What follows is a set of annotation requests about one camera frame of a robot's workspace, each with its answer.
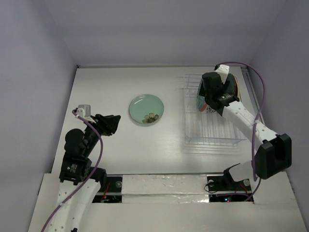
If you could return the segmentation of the red and teal plate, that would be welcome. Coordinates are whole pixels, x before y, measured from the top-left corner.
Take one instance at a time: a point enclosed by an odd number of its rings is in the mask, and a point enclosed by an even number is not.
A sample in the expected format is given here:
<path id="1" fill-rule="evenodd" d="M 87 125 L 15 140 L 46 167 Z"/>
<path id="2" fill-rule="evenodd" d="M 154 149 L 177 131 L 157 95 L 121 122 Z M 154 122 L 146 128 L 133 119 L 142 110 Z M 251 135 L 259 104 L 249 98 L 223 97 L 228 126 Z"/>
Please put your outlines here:
<path id="1" fill-rule="evenodd" d="M 207 103 L 205 102 L 205 97 L 200 95 L 200 91 L 202 90 L 202 88 L 203 88 L 203 82 L 200 81 L 198 90 L 197 90 L 197 109 L 200 112 L 205 111 L 208 107 Z"/>

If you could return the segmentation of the dark teal plate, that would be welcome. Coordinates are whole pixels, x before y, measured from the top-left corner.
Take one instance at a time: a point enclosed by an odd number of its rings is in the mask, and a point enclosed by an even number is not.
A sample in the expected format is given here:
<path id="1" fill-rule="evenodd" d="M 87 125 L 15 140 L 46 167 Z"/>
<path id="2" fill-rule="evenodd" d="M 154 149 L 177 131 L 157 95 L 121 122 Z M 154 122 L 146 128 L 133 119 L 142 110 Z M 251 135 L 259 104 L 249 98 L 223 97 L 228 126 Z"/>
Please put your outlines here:
<path id="1" fill-rule="evenodd" d="M 236 89 L 236 82 L 235 82 L 235 76 L 233 74 L 228 74 L 226 81 L 228 81 L 228 87 L 227 92 L 233 93 L 235 96 L 237 96 L 237 89 Z"/>

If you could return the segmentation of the blue floral white plate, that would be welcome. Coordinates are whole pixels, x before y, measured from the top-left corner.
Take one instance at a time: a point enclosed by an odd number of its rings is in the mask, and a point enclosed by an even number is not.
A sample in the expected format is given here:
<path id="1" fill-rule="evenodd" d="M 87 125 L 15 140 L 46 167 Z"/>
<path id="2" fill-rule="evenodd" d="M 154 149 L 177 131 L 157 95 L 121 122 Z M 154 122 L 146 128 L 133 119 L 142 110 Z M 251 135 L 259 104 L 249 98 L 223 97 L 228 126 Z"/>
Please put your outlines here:
<path id="1" fill-rule="evenodd" d="M 217 113 L 216 110 L 212 109 L 212 108 L 209 107 L 209 106 L 206 108 L 206 111 L 207 111 L 208 113 Z"/>

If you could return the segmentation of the light green flower plate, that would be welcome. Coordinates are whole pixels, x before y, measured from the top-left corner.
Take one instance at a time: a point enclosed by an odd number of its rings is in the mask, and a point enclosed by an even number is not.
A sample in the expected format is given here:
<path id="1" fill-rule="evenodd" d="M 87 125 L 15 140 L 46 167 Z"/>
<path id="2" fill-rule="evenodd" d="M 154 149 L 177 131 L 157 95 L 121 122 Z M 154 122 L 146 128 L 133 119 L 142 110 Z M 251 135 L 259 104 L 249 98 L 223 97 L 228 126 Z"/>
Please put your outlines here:
<path id="1" fill-rule="evenodd" d="M 158 122 L 164 114 L 162 100 L 152 94 L 136 96 L 130 103 L 128 111 L 130 117 L 136 123 L 150 126 Z"/>

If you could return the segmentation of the white wire dish rack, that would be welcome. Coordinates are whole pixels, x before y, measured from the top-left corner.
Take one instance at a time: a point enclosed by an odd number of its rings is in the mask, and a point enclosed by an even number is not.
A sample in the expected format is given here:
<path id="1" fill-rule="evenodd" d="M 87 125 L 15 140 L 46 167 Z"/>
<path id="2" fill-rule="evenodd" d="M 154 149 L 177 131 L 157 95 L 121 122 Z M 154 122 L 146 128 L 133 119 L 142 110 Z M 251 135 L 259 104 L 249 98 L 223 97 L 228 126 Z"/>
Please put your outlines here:
<path id="1" fill-rule="evenodd" d="M 198 88 L 201 74 L 184 75 L 184 141 L 189 145 L 235 145 L 247 138 L 216 111 L 198 110 Z"/>

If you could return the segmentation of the beige bird plate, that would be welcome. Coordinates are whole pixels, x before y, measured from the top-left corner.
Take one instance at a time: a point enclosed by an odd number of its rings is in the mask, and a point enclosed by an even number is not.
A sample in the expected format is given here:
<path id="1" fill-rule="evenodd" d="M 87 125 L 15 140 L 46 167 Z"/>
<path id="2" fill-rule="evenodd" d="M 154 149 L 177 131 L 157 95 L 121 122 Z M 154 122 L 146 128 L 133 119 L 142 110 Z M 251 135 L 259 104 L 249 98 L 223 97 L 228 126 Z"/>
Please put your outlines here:
<path id="1" fill-rule="evenodd" d="M 241 99 L 241 94 L 240 94 L 240 88 L 239 88 L 239 83 L 237 77 L 235 77 L 235 82 L 236 82 L 236 89 L 237 89 L 237 97 Z"/>

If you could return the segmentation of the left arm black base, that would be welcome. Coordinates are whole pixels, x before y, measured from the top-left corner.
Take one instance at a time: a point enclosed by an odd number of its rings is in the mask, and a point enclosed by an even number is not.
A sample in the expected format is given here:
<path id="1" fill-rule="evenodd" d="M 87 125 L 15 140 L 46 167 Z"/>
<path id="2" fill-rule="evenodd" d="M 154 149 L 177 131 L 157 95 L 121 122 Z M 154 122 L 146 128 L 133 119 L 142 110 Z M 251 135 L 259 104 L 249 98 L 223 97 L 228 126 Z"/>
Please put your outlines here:
<path id="1" fill-rule="evenodd" d="M 122 186 L 122 175 L 108 175 L 105 185 L 95 195 L 92 203 L 121 203 Z"/>

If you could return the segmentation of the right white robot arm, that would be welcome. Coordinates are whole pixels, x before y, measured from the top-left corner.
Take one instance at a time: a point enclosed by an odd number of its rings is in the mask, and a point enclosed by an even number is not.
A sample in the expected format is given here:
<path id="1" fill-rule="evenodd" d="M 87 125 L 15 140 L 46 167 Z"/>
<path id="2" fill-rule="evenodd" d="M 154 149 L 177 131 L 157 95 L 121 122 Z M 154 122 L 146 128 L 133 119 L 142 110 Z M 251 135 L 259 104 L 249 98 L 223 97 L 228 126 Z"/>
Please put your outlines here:
<path id="1" fill-rule="evenodd" d="M 228 74 L 222 82 L 218 72 L 207 72 L 201 77 L 199 95 L 220 116 L 230 121 L 252 143 L 251 161 L 239 164 L 222 178 L 226 189 L 234 189 L 252 171 L 254 177 L 269 179 L 292 165 L 292 139 L 286 133 L 278 134 L 253 116 L 231 89 L 234 76 Z"/>

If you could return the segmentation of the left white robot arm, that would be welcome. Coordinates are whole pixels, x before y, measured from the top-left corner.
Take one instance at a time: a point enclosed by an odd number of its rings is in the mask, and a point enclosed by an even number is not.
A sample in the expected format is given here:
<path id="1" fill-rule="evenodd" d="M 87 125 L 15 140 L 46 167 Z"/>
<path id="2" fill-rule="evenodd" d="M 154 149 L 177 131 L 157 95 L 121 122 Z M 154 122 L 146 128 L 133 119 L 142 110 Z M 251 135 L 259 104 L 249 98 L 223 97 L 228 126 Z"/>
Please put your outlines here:
<path id="1" fill-rule="evenodd" d="M 104 148 L 102 137 L 115 134 L 120 115 L 85 117 L 80 108 L 72 113 L 86 128 L 72 129 L 65 136 L 57 206 L 45 222 L 43 232 L 79 232 L 95 195 L 109 186 L 106 170 L 98 166 Z M 97 143 L 100 144 L 99 160 L 93 165 L 89 155 Z"/>

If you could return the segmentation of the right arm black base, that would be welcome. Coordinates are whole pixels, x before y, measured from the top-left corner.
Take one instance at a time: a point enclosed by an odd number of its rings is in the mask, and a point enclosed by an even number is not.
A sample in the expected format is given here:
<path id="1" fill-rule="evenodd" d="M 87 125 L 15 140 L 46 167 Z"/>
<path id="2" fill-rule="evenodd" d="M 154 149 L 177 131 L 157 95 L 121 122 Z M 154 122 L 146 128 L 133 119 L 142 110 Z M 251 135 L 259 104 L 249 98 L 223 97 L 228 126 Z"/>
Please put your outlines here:
<path id="1" fill-rule="evenodd" d="M 252 191 L 249 179 L 243 179 L 240 181 L 234 181 L 230 174 L 229 167 L 223 171 L 222 175 L 208 175 L 206 187 L 210 193 L 216 193 L 221 191 L 237 192 L 243 190 L 246 193 Z"/>

